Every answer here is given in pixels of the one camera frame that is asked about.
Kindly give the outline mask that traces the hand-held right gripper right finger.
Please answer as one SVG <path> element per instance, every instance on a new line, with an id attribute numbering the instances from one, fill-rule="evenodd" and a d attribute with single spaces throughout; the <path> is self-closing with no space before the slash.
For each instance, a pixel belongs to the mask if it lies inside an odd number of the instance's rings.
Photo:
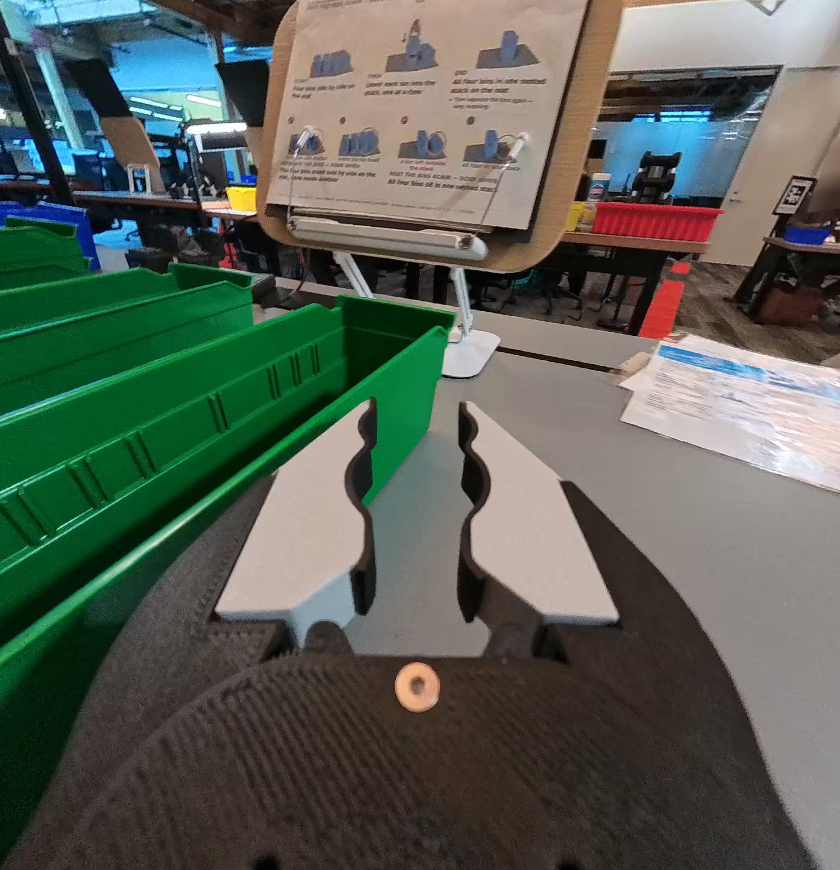
<path id="1" fill-rule="evenodd" d="M 620 614 L 564 481 L 477 404 L 458 408 L 457 602 L 484 625 L 615 625 Z"/>

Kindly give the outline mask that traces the blue bin with tag label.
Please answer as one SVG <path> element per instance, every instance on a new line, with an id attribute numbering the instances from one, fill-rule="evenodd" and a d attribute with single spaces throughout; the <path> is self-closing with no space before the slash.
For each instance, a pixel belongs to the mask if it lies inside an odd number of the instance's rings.
<path id="1" fill-rule="evenodd" d="M 101 271 L 87 210 L 74 205 L 42 201 L 34 206 L 34 218 L 53 223 L 73 225 L 77 231 L 78 243 L 82 253 L 91 260 L 91 271 Z"/>

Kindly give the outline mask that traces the orange traffic cone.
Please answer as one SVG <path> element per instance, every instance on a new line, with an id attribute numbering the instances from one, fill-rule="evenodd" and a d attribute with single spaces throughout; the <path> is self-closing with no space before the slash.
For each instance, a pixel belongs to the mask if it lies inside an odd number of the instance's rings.
<path id="1" fill-rule="evenodd" d="M 640 338 L 661 340 L 675 332 L 675 321 L 689 276 L 690 263 L 676 262 L 658 286 L 638 332 Z"/>

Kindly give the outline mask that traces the black pole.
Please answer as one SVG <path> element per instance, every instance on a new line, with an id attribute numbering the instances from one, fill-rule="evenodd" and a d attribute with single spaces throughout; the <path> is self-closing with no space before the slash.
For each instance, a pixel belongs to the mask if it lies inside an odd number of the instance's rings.
<path id="1" fill-rule="evenodd" d="M 18 47 L 10 36 L 1 9 L 0 67 L 19 105 L 24 123 L 31 133 L 54 198 L 60 204 L 75 206 L 73 192 L 59 162 L 52 138 L 45 127 L 44 116 L 35 97 L 32 82 L 20 59 Z"/>

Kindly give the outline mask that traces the printed paper sheets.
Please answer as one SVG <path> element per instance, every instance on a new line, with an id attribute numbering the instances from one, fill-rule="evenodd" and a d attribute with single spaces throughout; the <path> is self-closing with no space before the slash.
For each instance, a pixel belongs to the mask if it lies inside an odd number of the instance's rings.
<path id="1" fill-rule="evenodd" d="M 840 369 L 673 334 L 617 371 L 621 421 L 840 494 Z"/>

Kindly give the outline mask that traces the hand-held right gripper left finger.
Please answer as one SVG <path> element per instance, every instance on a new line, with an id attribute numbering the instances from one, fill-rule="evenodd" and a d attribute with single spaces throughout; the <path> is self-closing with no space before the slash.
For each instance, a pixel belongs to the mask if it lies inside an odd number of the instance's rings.
<path id="1" fill-rule="evenodd" d="M 299 643 L 328 621 L 366 616 L 376 593 L 373 521 L 377 404 L 367 399 L 273 474 L 218 602 L 228 624 L 281 621 Z"/>

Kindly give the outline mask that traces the printed instruction sheet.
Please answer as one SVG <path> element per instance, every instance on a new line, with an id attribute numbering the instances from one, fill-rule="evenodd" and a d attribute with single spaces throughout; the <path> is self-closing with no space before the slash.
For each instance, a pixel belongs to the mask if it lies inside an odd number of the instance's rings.
<path id="1" fill-rule="evenodd" d="M 528 228 L 588 2 L 294 7 L 267 204 Z"/>

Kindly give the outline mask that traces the red plastic bin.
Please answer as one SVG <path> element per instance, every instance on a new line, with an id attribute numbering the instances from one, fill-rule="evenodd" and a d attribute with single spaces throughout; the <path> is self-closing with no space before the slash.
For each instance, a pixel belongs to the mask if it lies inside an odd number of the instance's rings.
<path id="1" fill-rule="evenodd" d="M 703 244 L 722 214 L 721 209 L 697 206 L 601 202 L 596 208 L 592 232 Z"/>

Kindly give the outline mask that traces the green plastic bin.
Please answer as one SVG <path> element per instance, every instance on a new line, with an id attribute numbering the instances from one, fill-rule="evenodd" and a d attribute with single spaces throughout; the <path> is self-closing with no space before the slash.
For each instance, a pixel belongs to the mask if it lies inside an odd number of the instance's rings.
<path id="1" fill-rule="evenodd" d="M 0 291 L 91 274 L 76 225 L 7 216 L 0 226 Z"/>
<path id="2" fill-rule="evenodd" d="M 340 295 L 0 417 L 0 864 L 162 572 L 372 397 L 370 502 L 428 429 L 455 320 Z"/>
<path id="3" fill-rule="evenodd" d="M 0 417 L 249 328 L 252 285 L 173 263 L 0 290 Z"/>

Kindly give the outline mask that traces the black-and-white tag sign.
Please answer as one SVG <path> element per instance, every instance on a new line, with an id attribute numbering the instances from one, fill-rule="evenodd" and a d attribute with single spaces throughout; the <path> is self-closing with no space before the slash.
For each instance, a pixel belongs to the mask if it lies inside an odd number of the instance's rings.
<path id="1" fill-rule="evenodd" d="M 791 176 L 772 213 L 775 217 L 791 217 L 808 202 L 817 179 L 808 176 Z"/>

